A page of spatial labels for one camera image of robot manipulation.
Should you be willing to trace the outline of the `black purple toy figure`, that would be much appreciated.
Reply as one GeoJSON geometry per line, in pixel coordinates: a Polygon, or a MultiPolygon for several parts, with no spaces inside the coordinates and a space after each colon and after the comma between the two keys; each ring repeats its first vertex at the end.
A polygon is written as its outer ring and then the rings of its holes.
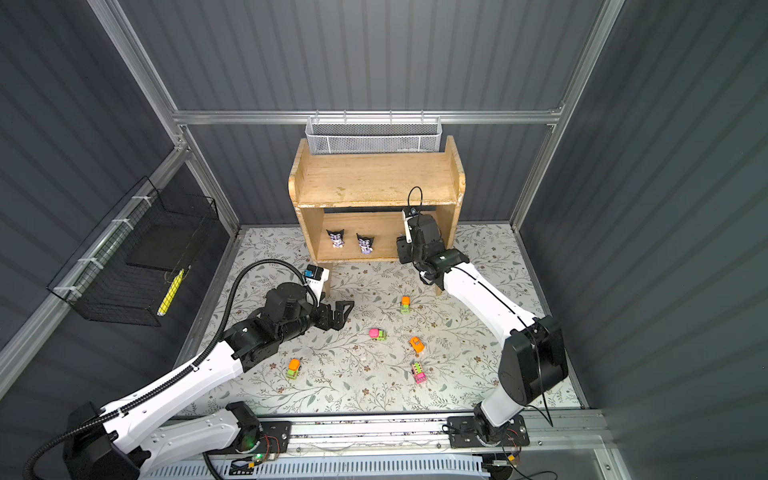
{"type": "Polygon", "coordinates": [[[333,248],[343,248],[345,245],[345,230],[327,230],[327,234],[333,248]]]}
{"type": "Polygon", "coordinates": [[[371,236],[364,236],[361,234],[357,234],[356,237],[357,237],[358,246],[361,250],[361,253],[364,255],[371,255],[373,253],[375,238],[371,236]]]}

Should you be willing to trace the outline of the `pink green toy bus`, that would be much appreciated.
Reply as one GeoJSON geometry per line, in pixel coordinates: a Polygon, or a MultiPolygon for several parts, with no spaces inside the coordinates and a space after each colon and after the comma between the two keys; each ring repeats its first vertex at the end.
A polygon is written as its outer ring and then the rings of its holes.
{"type": "Polygon", "coordinates": [[[424,383],[427,380],[427,376],[423,370],[423,367],[420,362],[413,361],[411,363],[411,373],[414,378],[414,381],[417,384],[424,383]]]}

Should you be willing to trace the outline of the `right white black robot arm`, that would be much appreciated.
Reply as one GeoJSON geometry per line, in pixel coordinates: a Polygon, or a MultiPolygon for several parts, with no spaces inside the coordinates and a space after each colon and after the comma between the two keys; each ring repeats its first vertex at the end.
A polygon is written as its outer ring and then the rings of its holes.
{"type": "Polygon", "coordinates": [[[415,207],[403,209],[405,234],[397,241],[402,264],[412,264],[421,281],[450,294],[473,312],[501,347],[498,381],[474,407],[474,432],[486,445],[503,441],[510,421],[568,377],[561,328],[538,317],[489,283],[455,248],[447,248],[437,221],[415,207]]]}

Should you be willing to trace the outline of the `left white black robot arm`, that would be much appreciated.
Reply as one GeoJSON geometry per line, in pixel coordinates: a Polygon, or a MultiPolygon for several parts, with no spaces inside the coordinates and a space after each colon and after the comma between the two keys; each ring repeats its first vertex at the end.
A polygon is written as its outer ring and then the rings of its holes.
{"type": "Polygon", "coordinates": [[[102,408],[87,403],[69,417],[71,428],[100,425],[65,440],[63,460],[73,479],[140,479],[157,469],[212,450],[241,444],[260,450],[258,418],[242,401],[174,425],[166,422],[203,394],[275,355],[279,347],[316,327],[340,330],[351,301],[314,306],[307,288],[286,282],[268,291],[263,307],[226,329],[203,359],[193,359],[155,382],[102,408]]]}

